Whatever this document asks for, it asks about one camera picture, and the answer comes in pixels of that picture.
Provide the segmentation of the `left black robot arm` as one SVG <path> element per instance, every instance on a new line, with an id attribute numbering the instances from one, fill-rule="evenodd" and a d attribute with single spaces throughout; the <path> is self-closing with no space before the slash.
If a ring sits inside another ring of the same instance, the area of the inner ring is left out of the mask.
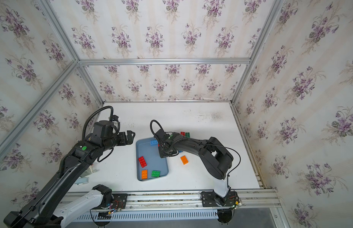
<path id="1" fill-rule="evenodd" d="M 59 170 L 44 188 L 20 211 L 12 211 L 4 218 L 8 228 L 62 228 L 65 214 L 55 210 L 76 180 L 105 151 L 116 146 L 133 144 L 135 132 L 120 132 L 112 121 L 102 120 L 94 124 L 93 132 L 83 136 L 60 162 Z"/>

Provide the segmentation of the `long red lego brick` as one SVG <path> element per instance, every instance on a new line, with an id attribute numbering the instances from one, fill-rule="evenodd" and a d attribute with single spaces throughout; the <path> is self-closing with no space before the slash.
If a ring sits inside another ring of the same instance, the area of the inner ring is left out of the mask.
<path id="1" fill-rule="evenodd" d="M 142 168 L 146 167 L 147 166 L 147 163 L 146 163 L 146 160 L 143 156 L 139 157 L 138 158 L 138 161 L 139 161 L 139 164 Z"/>

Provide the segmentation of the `blue-grey plastic tray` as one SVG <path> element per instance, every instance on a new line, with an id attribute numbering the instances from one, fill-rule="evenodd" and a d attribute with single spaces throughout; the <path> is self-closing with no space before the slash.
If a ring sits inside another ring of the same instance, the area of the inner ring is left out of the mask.
<path id="1" fill-rule="evenodd" d="M 166 158 L 160 158 L 158 152 L 158 145 L 150 145 L 150 141 L 154 138 L 141 139 L 136 142 L 136 162 L 137 162 L 137 179 L 139 181 L 148 181 L 155 179 L 151 177 L 153 170 L 161 171 L 160 177 L 166 177 L 169 173 L 169 168 Z M 147 166 L 142 168 L 139 164 L 138 158 L 143 156 L 146 160 Z M 141 171 L 148 170 L 148 179 L 141 179 Z"/>

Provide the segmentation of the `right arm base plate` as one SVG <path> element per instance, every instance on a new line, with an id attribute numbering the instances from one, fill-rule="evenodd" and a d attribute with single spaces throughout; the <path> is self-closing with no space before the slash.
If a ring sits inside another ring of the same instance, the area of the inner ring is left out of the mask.
<path id="1" fill-rule="evenodd" d="M 242 203 L 235 191 L 228 191 L 225 197 L 217 195 L 214 191 L 201 192 L 200 199 L 203 207 L 238 207 Z"/>

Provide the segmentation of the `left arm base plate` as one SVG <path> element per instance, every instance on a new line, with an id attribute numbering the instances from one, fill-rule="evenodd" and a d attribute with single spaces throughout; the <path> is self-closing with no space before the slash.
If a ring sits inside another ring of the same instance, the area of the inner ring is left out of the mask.
<path id="1" fill-rule="evenodd" d="M 127 203 L 128 194 L 125 193 L 117 193 L 112 194 L 111 197 L 107 196 L 106 199 L 103 199 L 101 204 L 95 208 L 94 210 L 108 210 L 108 211 L 120 211 L 125 209 Z"/>

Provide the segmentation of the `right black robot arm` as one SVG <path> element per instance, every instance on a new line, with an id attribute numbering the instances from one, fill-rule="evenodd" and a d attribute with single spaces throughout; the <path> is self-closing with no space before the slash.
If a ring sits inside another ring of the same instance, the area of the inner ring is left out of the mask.
<path id="1" fill-rule="evenodd" d="M 232 167 L 233 155 L 217 138 L 198 140 L 187 138 L 180 133 L 168 134 L 162 129 L 153 135 L 158 142 L 161 158 L 177 156 L 180 151 L 198 156 L 208 173 L 216 180 L 214 193 L 220 198 L 227 196 L 229 192 L 227 176 L 228 170 Z"/>

